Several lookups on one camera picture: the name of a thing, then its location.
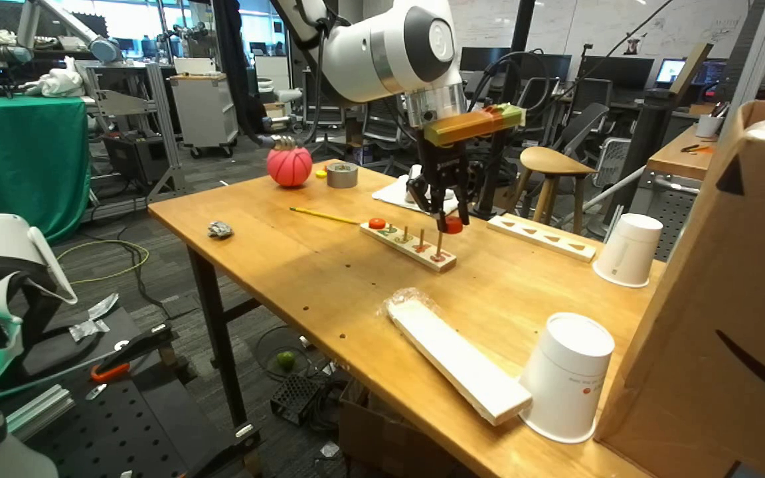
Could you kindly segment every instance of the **wooden table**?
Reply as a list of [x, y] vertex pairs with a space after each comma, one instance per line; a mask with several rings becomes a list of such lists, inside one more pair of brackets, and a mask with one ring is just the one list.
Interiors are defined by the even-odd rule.
[[712, 142], [698, 142], [695, 124], [674, 135], [668, 144], [664, 144], [655, 155], [647, 159], [650, 174], [662, 175], [679, 175], [679, 178], [692, 178], [703, 182], [708, 162], [715, 158], [715, 138]]
[[[322, 178], [311, 178], [306, 190], [275, 190], [270, 178], [255, 178], [150, 205], [150, 213], [192, 253], [237, 426], [245, 423], [245, 406], [234, 405], [241, 394], [216, 269], [298, 326], [478, 476], [646, 476], [594, 440], [561, 447], [518, 421], [492, 427], [384, 320], [382, 304], [404, 286], [416, 286], [441, 320], [510, 375], [520, 375], [550, 314], [591, 316], [617, 337], [609, 389], [654, 296], [662, 263], [654, 267], [650, 286], [621, 289], [597, 280], [579, 259], [472, 220], [459, 237], [444, 241], [444, 251], [459, 259], [456, 267], [432, 273], [355, 227], [289, 213], [289, 208], [308, 208], [355, 220], [382, 216], [409, 232], [424, 228], [427, 240], [435, 240], [429, 216], [368, 197], [387, 184], [389, 178], [368, 171], [359, 174], [355, 190], [327, 190]], [[234, 227], [225, 241], [208, 237], [208, 227], [217, 217]]]

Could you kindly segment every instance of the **table leg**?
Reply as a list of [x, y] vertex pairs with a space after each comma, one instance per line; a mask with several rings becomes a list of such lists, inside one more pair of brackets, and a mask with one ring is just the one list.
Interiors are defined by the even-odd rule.
[[189, 251], [194, 281], [202, 304], [202, 316], [208, 326], [208, 337], [216, 350], [216, 363], [223, 379], [225, 405], [237, 427], [247, 426], [247, 410], [241, 395], [241, 382], [234, 366], [234, 350], [225, 329], [225, 312], [217, 286], [216, 267], [208, 263], [196, 251]]

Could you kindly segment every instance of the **white paper cup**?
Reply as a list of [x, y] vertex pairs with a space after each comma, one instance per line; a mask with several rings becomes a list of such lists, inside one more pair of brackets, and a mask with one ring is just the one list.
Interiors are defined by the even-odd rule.
[[695, 122], [698, 138], [715, 138], [719, 134], [722, 117], [700, 115]]
[[614, 334], [597, 321], [553, 314], [520, 375], [534, 394], [522, 423], [561, 444], [587, 440], [614, 348]]
[[621, 286], [646, 286], [662, 232], [664, 224], [650, 216], [621, 216], [591, 263], [594, 273]]

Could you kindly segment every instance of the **wooden block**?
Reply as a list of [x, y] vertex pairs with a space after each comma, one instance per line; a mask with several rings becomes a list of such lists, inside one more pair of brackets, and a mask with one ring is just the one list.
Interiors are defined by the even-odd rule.
[[530, 394], [489, 362], [472, 344], [404, 292], [384, 304], [389, 321], [492, 426], [512, 421]]
[[518, 216], [494, 216], [489, 220], [492, 228], [512, 233], [512, 237], [522, 237], [528, 241], [538, 241], [548, 245], [553, 251], [561, 251], [566, 256], [581, 259], [581, 261], [591, 261], [594, 259], [594, 248], [590, 248], [581, 237], [577, 233], [566, 233], [561, 228], [537, 224], [537, 220], [526, 220]]
[[384, 228], [371, 228], [368, 224], [359, 224], [362, 232], [376, 237], [379, 241], [384, 241], [387, 248], [392, 248], [396, 253], [432, 269], [432, 271], [444, 271], [448, 267], [456, 263], [456, 256], [455, 253], [444, 253], [439, 256], [435, 245], [432, 241], [423, 241], [419, 245], [419, 237], [416, 233], [404, 233], [404, 228], [399, 227], [384, 227]]

